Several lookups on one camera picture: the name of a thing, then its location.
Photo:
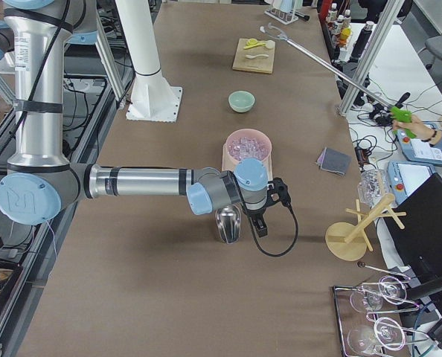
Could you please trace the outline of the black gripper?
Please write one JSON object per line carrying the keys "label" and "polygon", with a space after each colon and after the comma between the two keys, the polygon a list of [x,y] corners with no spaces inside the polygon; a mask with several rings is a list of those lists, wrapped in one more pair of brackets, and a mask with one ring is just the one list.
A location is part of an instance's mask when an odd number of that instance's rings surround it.
{"label": "black gripper", "polygon": [[265,237],[268,235],[268,228],[263,218],[266,209],[281,203],[285,208],[290,208],[290,195],[288,187],[281,178],[273,178],[268,181],[266,191],[266,202],[263,203],[260,208],[248,209],[248,217],[250,218],[256,234],[259,237]]}

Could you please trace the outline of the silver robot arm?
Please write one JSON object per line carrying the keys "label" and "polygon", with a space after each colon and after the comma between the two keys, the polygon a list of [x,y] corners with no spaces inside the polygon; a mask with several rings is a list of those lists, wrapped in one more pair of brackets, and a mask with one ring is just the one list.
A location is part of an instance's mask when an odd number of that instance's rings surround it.
{"label": "silver robot arm", "polygon": [[291,205],[283,181],[264,164],[241,161],[232,171],[102,167],[63,155],[64,46],[74,35],[97,37],[93,1],[6,1],[16,55],[16,151],[0,181],[0,211],[37,225],[81,199],[122,195],[186,196],[196,215],[240,203],[258,236],[268,207]]}

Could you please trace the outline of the person's hand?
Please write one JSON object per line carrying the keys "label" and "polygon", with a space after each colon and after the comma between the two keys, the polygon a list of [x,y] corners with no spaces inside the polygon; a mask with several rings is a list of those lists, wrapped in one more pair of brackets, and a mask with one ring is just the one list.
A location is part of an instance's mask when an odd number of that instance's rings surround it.
{"label": "person's hand", "polygon": [[416,135],[416,138],[435,145],[441,139],[441,133],[436,129],[426,126],[423,121],[416,115],[411,116],[410,122],[401,122],[393,120],[394,129],[410,130]]}

